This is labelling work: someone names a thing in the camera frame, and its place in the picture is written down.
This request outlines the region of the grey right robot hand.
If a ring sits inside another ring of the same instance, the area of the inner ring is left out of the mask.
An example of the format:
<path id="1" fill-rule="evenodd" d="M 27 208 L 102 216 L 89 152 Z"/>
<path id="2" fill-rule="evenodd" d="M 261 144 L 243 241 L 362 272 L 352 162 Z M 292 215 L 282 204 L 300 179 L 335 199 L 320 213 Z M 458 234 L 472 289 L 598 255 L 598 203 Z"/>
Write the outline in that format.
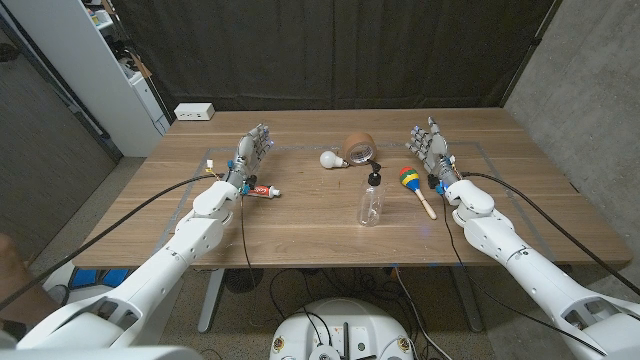
<path id="1" fill-rule="evenodd" d="M 433 117 L 428 117 L 426 128 L 416 125 L 410 134 L 405 146 L 423 163 L 429 175 L 434 176 L 444 188 L 460 180 L 454 170 L 446 139 Z"/>

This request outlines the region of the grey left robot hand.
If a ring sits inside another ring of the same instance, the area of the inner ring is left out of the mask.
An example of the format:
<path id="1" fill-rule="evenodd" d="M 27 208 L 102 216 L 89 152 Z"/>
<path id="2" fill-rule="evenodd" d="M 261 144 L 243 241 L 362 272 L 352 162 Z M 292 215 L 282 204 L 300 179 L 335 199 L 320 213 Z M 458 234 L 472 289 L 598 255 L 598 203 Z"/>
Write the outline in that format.
<path id="1" fill-rule="evenodd" d="M 269 127 L 258 124 L 238 142 L 232 165 L 224 180 L 237 188 L 257 174 L 261 161 L 273 146 Z"/>

